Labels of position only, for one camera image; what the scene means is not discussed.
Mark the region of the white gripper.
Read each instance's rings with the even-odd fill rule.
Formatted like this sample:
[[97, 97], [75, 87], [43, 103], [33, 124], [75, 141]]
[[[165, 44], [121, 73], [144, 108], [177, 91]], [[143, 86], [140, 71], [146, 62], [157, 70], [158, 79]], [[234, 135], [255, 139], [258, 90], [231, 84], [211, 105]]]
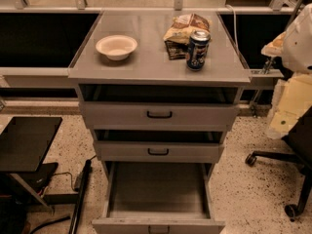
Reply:
[[[261, 53], [267, 57], [281, 57], [286, 32], [266, 44]], [[279, 80], [274, 88], [267, 119], [266, 134], [279, 139], [288, 134], [298, 119], [312, 106], [312, 75], [295, 73], [288, 81]]]

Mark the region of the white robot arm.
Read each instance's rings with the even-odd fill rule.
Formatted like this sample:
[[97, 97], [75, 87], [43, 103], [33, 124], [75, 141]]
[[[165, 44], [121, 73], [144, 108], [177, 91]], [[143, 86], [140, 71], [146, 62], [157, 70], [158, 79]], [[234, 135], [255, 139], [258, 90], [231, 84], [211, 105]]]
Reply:
[[278, 139], [288, 134], [298, 119], [312, 106], [312, 4], [308, 4], [287, 30], [265, 45], [265, 56], [280, 57], [293, 72], [274, 88], [266, 134]]

